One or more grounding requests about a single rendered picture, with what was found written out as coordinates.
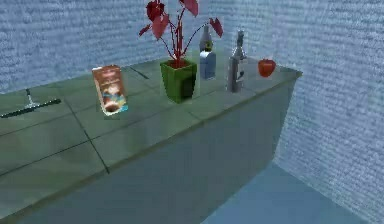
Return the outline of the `red-leaved plant in green pot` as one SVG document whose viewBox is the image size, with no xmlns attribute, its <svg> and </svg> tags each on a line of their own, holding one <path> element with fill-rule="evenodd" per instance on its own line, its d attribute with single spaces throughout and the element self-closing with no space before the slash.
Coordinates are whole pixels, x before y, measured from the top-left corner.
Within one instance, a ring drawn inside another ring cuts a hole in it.
<svg viewBox="0 0 384 224">
<path fill-rule="evenodd" d="M 150 0 L 146 5 L 146 15 L 150 23 L 143 27 L 139 35 L 151 31 L 156 40 L 161 40 L 170 58 L 160 63 L 160 71 L 165 93 L 169 100 L 182 103 L 193 96 L 196 83 L 197 64 L 185 57 L 189 45 L 196 33 L 203 27 L 210 25 L 215 33 L 222 37 L 223 26 L 218 18 L 210 18 L 197 28 L 183 45 L 183 17 L 186 11 L 194 17 L 199 14 L 197 0 L 178 0 L 181 9 L 177 13 L 177 21 L 173 23 L 170 14 L 165 10 L 162 0 Z"/>
</svg>

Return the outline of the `grey bottle with blue label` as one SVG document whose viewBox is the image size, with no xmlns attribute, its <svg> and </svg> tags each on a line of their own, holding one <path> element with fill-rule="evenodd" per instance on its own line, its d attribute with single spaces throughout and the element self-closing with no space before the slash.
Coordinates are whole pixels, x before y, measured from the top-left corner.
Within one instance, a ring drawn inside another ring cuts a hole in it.
<svg viewBox="0 0 384 224">
<path fill-rule="evenodd" d="M 213 41 L 208 26 L 203 28 L 199 48 L 200 76 L 205 80 L 212 79 L 215 77 L 216 54 L 212 50 Z"/>
</svg>

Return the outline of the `grey-green tiled counter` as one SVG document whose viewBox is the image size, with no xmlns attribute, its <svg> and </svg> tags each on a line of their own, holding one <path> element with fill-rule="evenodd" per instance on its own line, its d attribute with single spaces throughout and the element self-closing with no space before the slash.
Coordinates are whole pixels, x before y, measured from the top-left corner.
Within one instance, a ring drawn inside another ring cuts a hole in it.
<svg viewBox="0 0 384 224">
<path fill-rule="evenodd" d="M 156 62 L 128 67 L 126 112 L 105 116 L 90 76 L 31 89 L 60 104 L 0 118 L 0 224 L 17 224 L 69 197 L 64 219 L 93 222 L 203 220 L 273 158 L 299 72 L 262 77 L 246 65 L 241 91 L 225 90 L 227 63 L 199 81 L 185 103 L 170 102 Z"/>
</svg>

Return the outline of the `orange printed carton box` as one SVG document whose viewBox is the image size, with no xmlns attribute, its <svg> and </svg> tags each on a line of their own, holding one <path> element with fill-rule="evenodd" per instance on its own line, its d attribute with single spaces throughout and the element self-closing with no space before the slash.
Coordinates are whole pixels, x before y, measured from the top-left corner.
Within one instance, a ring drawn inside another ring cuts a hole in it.
<svg viewBox="0 0 384 224">
<path fill-rule="evenodd" d="M 117 65 L 107 65 L 92 69 L 100 106 L 106 116 L 128 110 L 121 69 Z"/>
</svg>

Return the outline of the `red apple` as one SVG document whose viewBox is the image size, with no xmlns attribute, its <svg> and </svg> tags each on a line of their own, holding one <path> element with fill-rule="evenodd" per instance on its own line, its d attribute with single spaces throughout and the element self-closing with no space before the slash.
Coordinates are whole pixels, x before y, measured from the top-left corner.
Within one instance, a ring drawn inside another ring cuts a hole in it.
<svg viewBox="0 0 384 224">
<path fill-rule="evenodd" d="M 262 59 L 258 62 L 258 71 L 262 77 L 269 77 L 275 70 L 276 63 L 271 59 Z"/>
</svg>

